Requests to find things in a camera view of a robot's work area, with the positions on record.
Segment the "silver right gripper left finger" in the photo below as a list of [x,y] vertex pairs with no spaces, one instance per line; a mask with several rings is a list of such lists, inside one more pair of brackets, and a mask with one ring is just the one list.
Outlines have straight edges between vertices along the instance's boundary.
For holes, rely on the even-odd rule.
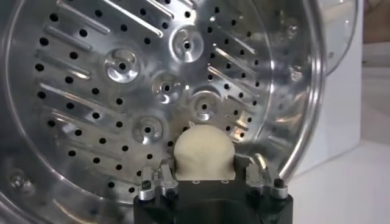
[[158,187],[160,194],[165,198],[175,199],[178,194],[179,182],[173,177],[168,164],[162,164],[156,172],[151,167],[142,169],[138,199],[140,201],[153,200]]

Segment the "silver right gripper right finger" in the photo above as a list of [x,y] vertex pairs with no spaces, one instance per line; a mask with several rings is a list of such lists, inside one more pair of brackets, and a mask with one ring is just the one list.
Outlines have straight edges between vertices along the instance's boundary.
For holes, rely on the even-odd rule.
[[246,167],[246,184],[261,195],[270,195],[277,200],[288,198],[288,186],[278,170],[261,154],[256,153]]

